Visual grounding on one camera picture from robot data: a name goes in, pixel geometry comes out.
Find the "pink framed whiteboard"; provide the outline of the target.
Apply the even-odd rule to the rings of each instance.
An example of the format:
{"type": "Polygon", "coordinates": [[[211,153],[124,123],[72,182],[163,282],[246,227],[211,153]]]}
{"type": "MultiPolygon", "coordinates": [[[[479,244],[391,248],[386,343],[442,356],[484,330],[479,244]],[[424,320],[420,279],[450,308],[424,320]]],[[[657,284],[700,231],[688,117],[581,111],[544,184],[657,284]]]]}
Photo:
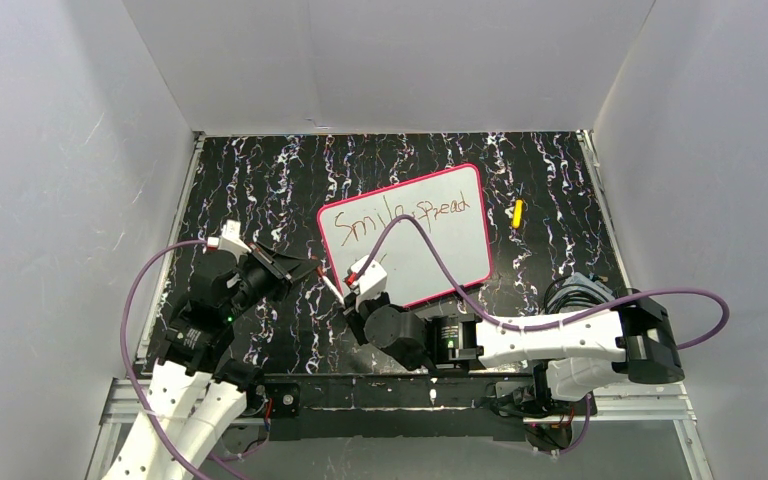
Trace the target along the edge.
{"type": "Polygon", "coordinates": [[[483,283],[493,272],[478,168],[463,164],[323,206],[317,213],[342,294],[350,267],[374,251],[393,303],[414,306],[483,283]]]}

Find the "white marker pen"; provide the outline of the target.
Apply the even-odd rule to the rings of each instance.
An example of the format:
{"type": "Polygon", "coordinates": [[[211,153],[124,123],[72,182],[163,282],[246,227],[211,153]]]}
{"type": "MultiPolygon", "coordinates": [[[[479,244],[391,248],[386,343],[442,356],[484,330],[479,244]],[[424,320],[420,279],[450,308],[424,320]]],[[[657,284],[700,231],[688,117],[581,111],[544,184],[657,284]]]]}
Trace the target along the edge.
{"type": "Polygon", "coordinates": [[[321,276],[320,280],[327,287],[327,289],[334,295],[336,301],[340,304],[344,304],[344,297],[339,289],[333,284],[333,282],[327,276],[321,276]]]}

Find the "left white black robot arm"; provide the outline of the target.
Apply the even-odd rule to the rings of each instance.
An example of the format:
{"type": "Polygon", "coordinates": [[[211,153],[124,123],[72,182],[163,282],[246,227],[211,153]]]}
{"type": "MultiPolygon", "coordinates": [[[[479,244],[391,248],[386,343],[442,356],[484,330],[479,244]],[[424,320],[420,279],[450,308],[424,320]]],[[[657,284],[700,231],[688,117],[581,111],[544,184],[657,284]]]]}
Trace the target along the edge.
{"type": "Polygon", "coordinates": [[[316,259],[288,256],[226,235],[175,243],[147,263],[186,246],[204,252],[169,321],[146,387],[130,360],[127,327],[147,267],[140,269],[128,292],[120,350],[140,411],[104,475],[107,479],[206,478],[203,462],[262,382],[259,367],[223,357],[234,339],[235,322],[264,300],[285,299],[320,269],[316,259]]]}

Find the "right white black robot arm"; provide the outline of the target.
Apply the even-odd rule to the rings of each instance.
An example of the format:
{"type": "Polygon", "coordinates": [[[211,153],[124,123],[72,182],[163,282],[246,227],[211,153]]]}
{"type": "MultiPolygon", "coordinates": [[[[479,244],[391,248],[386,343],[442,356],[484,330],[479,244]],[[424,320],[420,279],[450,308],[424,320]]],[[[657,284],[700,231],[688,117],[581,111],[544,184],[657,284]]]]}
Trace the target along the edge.
{"type": "Polygon", "coordinates": [[[532,398],[576,402],[592,390],[629,381],[684,379],[665,308],[649,298],[579,318],[574,312],[527,317],[477,314],[421,318],[377,297],[348,295],[343,316],[359,344],[370,344],[408,371],[434,374],[526,363],[532,398]]]}

